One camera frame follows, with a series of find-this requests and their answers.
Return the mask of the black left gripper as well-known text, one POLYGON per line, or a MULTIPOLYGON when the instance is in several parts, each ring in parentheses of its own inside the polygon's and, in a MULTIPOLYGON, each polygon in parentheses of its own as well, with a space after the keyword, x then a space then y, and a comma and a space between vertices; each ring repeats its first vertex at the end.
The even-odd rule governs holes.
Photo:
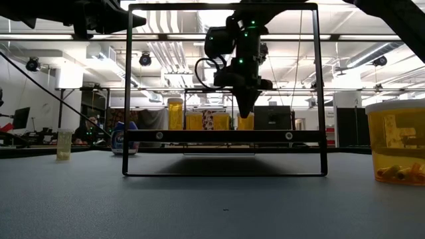
MULTIPOLYGON (((121 0, 76 0, 71 4, 74 36, 90 39, 88 31, 111 34, 128 29, 128 11, 120 7, 121 0)), ((147 23, 145 17, 132 15, 132 27, 142 27, 147 23)))

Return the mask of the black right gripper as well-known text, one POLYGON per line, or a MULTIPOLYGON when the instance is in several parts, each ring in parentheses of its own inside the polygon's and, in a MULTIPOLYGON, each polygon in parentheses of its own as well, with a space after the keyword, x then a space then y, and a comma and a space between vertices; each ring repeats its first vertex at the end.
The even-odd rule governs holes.
MULTIPOLYGON (((263 79, 259 75, 259 66, 231 64, 214 74, 214 86, 233 88, 255 88, 259 90, 271 90, 273 83, 271 80, 263 79)), ((241 118, 247 118, 248 114, 254 111, 254 104, 262 93, 259 90, 234 89, 234 96, 238 103, 241 118)))

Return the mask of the large amber pill bottle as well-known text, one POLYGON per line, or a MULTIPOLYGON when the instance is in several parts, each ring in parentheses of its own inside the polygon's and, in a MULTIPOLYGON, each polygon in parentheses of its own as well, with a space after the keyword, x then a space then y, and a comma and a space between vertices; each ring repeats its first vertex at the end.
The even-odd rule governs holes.
POLYGON ((237 130, 253 130, 254 129, 254 113, 250 112, 247 118, 242 118, 237 114, 237 130))
POLYGON ((202 130, 203 114, 201 112, 187 112, 185 114, 186 130, 202 130))
POLYGON ((214 130, 229 130, 230 128, 230 115, 226 112, 215 112, 213 115, 213 129, 214 130))
POLYGON ((425 99, 368 105, 375 179, 425 186, 425 99))

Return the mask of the small amber pill bottle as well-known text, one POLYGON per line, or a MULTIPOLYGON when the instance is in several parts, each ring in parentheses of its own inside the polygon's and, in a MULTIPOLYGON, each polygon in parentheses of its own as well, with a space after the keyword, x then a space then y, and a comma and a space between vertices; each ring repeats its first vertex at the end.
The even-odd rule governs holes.
POLYGON ((168 101, 169 130, 183 129, 183 100, 181 98, 169 98, 168 101))

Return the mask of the small pale yellow pill bottle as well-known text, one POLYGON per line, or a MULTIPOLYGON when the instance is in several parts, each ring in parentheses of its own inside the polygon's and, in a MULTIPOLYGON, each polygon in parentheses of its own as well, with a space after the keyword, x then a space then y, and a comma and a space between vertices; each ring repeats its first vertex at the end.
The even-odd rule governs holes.
POLYGON ((71 129, 58 129, 56 160, 69 161, 71 156, 72 147, 72 134, 71 129))

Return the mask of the wooden tray board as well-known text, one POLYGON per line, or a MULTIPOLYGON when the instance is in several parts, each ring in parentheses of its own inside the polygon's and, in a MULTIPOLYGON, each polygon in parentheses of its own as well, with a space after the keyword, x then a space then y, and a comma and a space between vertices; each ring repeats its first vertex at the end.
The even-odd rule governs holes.
MULTIPOLYGON (((241 9, 241 3, 135 3, 128 7, 128 28, 126 33, 126 49, 132 47, 132 15, 135 10, 144 11, 183 11, 183 10, 234 10, 241 9)), ((307 143, 316 142, 319 145, 320 172, 318 176, 324 177, 328 174, 327 164, 327 140, 325 132, 325 108, 323 95, 322 63, 321 63, 321 43, 319 33, 319 14, 312 13, 313 21, 313 41, 315 50, 315 72, 316 72, 316 92, 318 97, 318 123, 317 131, 187 131, 187 130, 132 130, 130 123, 130 103, 131 103, 131 54, 126 53, 126 79, 125 79, 125 102, 124 102, 124 142, 122 173, 128 173, 128 145, 131 141, 140 142, 165 142, 165 143, 307 143)))

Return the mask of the grey cloth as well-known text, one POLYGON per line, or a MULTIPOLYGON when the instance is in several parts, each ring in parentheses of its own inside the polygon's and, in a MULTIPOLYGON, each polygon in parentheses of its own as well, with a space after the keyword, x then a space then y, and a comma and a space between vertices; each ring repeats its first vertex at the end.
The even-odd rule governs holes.
POLYGON ((141 110, 137 113, 138 129, 166 129, 168 115, 166 109, 141 110))

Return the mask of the tall black cabinet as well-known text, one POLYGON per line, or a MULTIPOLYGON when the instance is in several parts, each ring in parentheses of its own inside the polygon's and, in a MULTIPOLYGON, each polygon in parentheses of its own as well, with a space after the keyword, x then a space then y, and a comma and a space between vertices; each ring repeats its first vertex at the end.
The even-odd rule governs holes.
POLYGON ((338 147, 370 147, 365 108, 337 108, 338 147))

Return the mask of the black metal rack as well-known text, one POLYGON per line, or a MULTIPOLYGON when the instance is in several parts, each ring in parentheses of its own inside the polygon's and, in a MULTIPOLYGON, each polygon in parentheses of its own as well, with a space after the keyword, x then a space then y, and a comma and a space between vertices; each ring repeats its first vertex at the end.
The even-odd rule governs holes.
POLYGON ((78 114, 82 119, 90 123, 90 119, 86 117, 84 114, 81 114, 77 109, 73 108, 71 105, 65 102, 65 99, 71 95, 71 93, 78 91, 78 92, 107 92, 106 99, 106 106, 105 106, 105 112, 110 107, 110 96, 111 96, 111 89, 110 88, 102 88, 102 87, 81 87, 81 88, 56 88, 56 91, 60 91, 60 97, 57 98, 59 101, 59 113, 58 113, 58 128, 61 128, 62 125, 62 112, 63 112, 63 106, 66 106, 69 110, 73 111, 74 113, 78 114))

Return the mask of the blue table mat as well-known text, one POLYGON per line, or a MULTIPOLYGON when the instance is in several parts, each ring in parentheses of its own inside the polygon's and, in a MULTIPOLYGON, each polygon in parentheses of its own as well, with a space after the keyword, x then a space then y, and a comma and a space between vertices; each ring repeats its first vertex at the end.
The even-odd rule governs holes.
POLYGON ((141 154, 0 159, 0 239, 425 239, 425 187, 375 181, 369 155, 141 154))

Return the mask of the person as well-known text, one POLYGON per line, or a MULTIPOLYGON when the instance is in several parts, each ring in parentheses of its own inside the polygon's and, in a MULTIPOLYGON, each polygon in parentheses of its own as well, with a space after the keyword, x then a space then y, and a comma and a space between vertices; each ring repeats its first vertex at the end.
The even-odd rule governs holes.
POLYGON ((75 145, 92 145, 95 140, 98 120, 96 116, 89 116, 88 121, 85 121, 79 126, 72 137, 72 142, 75 145))

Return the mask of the small black monitor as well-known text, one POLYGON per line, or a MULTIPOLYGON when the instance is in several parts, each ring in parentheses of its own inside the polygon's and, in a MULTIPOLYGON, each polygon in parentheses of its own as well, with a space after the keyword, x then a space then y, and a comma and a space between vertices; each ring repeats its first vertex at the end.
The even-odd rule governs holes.
POLYGON ((30 110, 30 107, 15 110, 13 116, 13 129, 25 129, 27 127, 30 110))

